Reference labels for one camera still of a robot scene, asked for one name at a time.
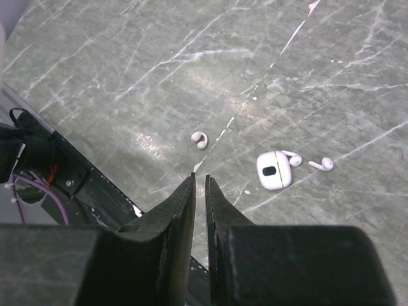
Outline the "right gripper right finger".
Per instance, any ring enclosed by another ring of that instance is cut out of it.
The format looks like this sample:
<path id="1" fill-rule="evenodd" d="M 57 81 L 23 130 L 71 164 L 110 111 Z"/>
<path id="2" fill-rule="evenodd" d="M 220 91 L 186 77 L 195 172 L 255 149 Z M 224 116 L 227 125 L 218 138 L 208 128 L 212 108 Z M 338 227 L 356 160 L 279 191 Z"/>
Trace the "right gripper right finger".
<path id="1" fill-rule="evenodd" d="M 213 305 L 395 305 L 368 235 L 354 226 L 257 225 L 205 181 Z"/>

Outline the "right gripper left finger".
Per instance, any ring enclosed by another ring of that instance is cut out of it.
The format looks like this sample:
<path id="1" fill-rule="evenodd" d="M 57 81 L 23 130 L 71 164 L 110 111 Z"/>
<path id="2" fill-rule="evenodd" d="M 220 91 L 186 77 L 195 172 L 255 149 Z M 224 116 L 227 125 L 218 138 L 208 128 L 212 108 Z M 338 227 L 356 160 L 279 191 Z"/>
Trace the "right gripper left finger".
<path id="1" fill-rule="evenodd" d="M 119 231 L 1 226 L 2 305 L 183 305 L 196 180 Z"/>

